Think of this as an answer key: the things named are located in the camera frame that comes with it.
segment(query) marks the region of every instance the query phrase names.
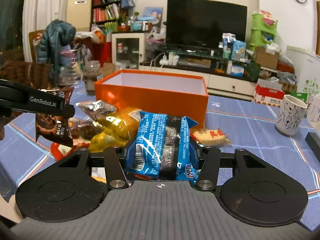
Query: white mug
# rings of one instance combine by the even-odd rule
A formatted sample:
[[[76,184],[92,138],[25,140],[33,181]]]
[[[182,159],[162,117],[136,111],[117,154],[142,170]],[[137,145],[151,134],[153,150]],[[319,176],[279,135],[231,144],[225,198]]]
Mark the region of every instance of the white mug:
[[[276,129],[284,135],[294,135],[304,118],[308,105],[298,98],[284,95],[276,119]]]

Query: yellow snack bag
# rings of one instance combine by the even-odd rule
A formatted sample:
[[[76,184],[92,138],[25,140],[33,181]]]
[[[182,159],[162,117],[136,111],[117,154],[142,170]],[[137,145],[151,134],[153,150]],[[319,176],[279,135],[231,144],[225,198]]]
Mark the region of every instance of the yellow snack bag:
[[[138,108],[127,107],[96,121],[105,127],[105,133],[129,140],[137,134],[141,120],[140,111]]]
[[[127,140],[102,132],[92,137],[89,145],[89,151],[91,153],[102,152],[105,148],[116,145],[124,146],[127,142]]]

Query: black tv screen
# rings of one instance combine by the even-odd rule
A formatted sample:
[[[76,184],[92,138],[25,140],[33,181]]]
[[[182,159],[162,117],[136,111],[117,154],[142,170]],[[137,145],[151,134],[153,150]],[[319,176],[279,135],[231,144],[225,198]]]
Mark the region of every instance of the black tv screen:
[[[168,0],[166,43],[217,48],[222,33],[244,41],[247,7],[208,0]]]

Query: teal puffer jacket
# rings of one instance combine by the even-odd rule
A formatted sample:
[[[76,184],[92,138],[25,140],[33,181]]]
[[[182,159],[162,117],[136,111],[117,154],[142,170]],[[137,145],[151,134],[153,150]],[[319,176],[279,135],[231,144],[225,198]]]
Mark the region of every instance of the teal puffer jacket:
[[[38,46],[38,63],[52,64],[50,78],[54,86],[57,86],[60,73],[60,49],[70,44],[75,35],[76,28],[60,20],[52,21],[43,33]]]

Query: orange box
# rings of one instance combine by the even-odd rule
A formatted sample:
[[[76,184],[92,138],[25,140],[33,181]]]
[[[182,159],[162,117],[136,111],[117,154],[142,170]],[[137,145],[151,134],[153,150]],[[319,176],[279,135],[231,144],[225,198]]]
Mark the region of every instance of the orange box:
[[[143,111],[188,116],[204,128],[208,91],[201,76],[142,70],[119,70],[95,82],[97,100],[119,110],[138,107]]]

